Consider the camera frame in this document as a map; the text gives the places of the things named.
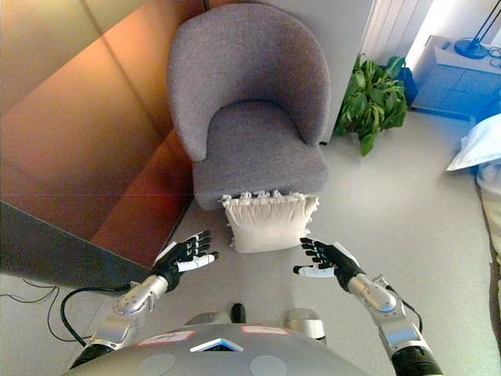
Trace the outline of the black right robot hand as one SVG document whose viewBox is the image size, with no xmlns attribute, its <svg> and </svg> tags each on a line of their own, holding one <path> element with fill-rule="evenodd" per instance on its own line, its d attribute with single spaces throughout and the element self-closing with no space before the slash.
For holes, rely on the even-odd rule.
<svg viewBox="0 0 501 376">
<path fill-rule="evenodd" d="M 320 240 L 302 237 L 301 247 L 312 258 L 312 264 L 294 266 L 293 273 L 303 277 L 336 277 L 343 290 L 349 292 L 348 283 L 359 274 L 366 275 L 355 258 L 340 244 L 324 244 Z"/>
</svg>

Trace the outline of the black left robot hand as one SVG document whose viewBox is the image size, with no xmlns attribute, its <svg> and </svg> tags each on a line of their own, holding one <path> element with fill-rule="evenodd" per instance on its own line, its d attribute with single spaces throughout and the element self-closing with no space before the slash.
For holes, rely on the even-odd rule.
<svg viewBox="0 0 501 376">
<path fill-rule="evenodd" d="M 215 262 L 216 251 L 209 252 L 211 232 L 196 233 L 183 242 L 172 242 L 166 246 L 154 261 L 151 273 L 167 282 L 166 293 L 177 288 L 184 272 L 202 268 Z"/>
</svg>

